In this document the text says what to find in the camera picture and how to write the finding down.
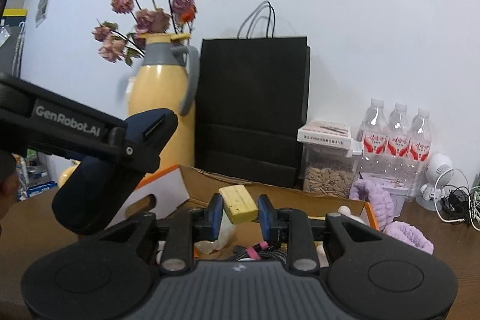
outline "yellow thermos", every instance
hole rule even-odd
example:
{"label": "yellow thermos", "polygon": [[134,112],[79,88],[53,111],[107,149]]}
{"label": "yellow thermos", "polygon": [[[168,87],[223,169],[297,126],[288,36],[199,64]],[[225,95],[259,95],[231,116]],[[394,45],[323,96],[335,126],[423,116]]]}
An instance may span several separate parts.
{"label": "yellow thermos", "polygon": [[190,34],[145,34],[145,57],[129,97],[128,114],[168,108],[178,116],[178,128],[160,154],[160,168],[194,165],[195,95],[200,62],[198,51],[183,40]]}

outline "bottle cap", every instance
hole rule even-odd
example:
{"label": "bottle cap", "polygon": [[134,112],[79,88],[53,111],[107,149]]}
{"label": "bottle cap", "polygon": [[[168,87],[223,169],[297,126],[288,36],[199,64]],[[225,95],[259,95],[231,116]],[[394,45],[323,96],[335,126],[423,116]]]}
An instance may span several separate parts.
{"label": "bottle cap", "polygon": [[395,109],[399,110],[400,112],[407,112],[407,106],[404,103],[395,102]]}
{"label": "bottle cap", "polygon": [[421,115],[427,118],[430,117],[430,112],[428,110],[418,108],[418,112],[419,112],[418,115]]}
{"label": "bottle cap", "polygon": [[385,104],[385,101],[382,100],[382,99],[372,98],[371,101],[370,101],[370,104],[372,106],[378,106],[378,107],[381,107],[383,109],[383,105]]}

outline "water bottle label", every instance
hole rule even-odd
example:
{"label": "water bottle label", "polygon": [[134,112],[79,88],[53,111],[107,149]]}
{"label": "water bottle label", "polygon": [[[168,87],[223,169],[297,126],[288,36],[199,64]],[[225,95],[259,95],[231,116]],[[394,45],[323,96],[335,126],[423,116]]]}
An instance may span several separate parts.
{"label": "water bottle label", "polygon": [[381,133],[365,131],[363,133],[363,146],[365,152],[382,153],[387,143],[387,137]]}
{"label": "water bottle label", "polygon": [[425,142],[410,143],[409,158],[412,160],[420,160],[424,162],[428,158],[430,152],[430,144]]}
{"label": "water bottle label", "polygon": [[385,153],[392,156],[406,156],[409,151],[410,138],[407,136],[393,136],[387,141]]}

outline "black paper bag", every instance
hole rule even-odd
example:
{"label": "black paper bag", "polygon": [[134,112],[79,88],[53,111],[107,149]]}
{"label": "black paper bag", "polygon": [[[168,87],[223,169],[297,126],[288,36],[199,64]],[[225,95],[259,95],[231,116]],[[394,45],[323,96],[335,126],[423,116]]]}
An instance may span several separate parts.
{"label": "black paper bag", "polygon": [[306,122],[306,37],[203,40],[196,97],[200,169],[292,187]]}

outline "white box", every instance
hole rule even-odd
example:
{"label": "white box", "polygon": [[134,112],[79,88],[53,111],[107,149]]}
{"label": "white box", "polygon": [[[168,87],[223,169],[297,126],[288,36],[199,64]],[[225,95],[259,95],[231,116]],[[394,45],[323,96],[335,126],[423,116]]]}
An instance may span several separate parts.
{"label": "white box", "polygon": [[345,124],[313,120],[298,130],[297,141],[349,150],[352,138]]}

